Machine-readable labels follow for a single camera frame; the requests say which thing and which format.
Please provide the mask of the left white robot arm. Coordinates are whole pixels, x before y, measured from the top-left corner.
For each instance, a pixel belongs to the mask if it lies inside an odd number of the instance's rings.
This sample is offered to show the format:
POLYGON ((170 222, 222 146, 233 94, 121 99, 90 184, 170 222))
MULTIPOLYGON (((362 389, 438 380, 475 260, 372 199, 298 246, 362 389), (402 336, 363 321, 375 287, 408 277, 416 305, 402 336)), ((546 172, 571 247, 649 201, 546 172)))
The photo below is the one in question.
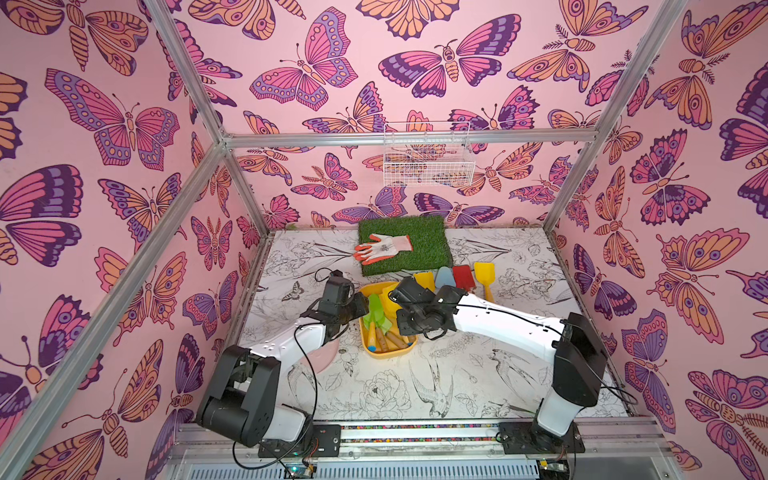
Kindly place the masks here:
POLYGON ((275 337, 251 347, 226 348, 202 397, 195 423, 245 447, 264 440, 300 441, 311 415, 278 404, 283 373, 331 342, 334 327, 368 313, 369 301, 361 293, 343 300, 326 294, 275 337))

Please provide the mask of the yellow plastic storage box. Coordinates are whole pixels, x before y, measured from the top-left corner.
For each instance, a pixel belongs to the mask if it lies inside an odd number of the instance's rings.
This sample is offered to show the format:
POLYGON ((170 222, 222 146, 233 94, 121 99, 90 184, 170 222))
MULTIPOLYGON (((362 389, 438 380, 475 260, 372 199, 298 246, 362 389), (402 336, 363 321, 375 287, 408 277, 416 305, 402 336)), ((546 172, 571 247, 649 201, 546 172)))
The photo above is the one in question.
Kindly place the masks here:
MULTIPOLYGON (((367 298, 372 294, 379 295, 385 287, 393 283, 396 283, 396 282, 380 282, 380 283, 369 284, 364 286, 361 289, 361 293, 367 298)), ((360 338, 361 338, 362 347, 373 358, 388 359, 388 358, 394 358, 397 356, 405 355, 406 353, 413 350, 418 343, 418 339, 415 336, 413 335, 408 336, 401 332, 401 330, 397 326, 397 319, 395 321, 392 321, 392 320, 390 321, 392 326, 391 326, 391 329, 389 330, 389 333, 387 334, 387 344, 389 346, 389 351, 372 353, 368 351, 365 345, 365 339, 364 339, 365 327, 363 326, 363 317, 361 317, 358 320, 359 327, 360 327, 360 338)))

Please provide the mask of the red shovel wooden handle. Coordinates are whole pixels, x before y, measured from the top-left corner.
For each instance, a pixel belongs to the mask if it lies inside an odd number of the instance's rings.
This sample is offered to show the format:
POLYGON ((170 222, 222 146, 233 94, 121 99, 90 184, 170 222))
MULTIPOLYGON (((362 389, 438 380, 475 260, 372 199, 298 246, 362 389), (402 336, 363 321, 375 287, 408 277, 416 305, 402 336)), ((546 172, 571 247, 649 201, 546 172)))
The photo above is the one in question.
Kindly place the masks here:
POLYGON ((469 265, 456 265, 452 268, 455 286, 469 293, 476 289, 473 271, 469 265))

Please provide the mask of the yellow shovel blue-tipped handle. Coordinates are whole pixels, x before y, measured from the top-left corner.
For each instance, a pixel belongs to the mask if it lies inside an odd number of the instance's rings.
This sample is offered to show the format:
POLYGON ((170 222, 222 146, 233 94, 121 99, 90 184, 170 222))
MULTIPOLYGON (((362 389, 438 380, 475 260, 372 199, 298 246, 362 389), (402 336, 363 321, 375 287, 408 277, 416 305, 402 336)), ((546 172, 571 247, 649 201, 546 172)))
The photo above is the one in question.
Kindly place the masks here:
POLYGON ((431 292, 435 292, 435 278, 431 271, 415 273, 413 277, 420 286, 431 292))

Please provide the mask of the light blue trowel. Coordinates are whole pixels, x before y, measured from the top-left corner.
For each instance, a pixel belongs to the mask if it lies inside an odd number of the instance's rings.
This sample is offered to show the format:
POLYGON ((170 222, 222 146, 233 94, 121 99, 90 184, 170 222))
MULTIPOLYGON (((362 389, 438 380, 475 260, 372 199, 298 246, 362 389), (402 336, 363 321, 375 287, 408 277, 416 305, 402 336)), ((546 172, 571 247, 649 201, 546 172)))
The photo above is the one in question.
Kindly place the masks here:
POLYGON ((434 279, 435 290, 438 291, 444 286, 455 287, 456 281, 451 267, 442 266, 437 270, 434 279))

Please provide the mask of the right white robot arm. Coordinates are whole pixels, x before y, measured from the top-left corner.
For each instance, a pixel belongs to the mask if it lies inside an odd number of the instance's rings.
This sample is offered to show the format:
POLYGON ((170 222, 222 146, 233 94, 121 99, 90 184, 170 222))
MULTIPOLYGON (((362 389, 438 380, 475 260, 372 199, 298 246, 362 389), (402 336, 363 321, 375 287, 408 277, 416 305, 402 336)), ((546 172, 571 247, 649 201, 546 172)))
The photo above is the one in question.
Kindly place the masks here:
POLYGON ((577 415, 597 405, 608 354, 590 321, 579 313, 542 317, 482 299, 454 286, 432 292, 412 279, 387 298, 399 306, 397 325, 407 336, 437 340, 449 331, 482 335, 531 354, 552 367, 552 381, 528 427, 499 429, 507 453, 582 453, 577 415))

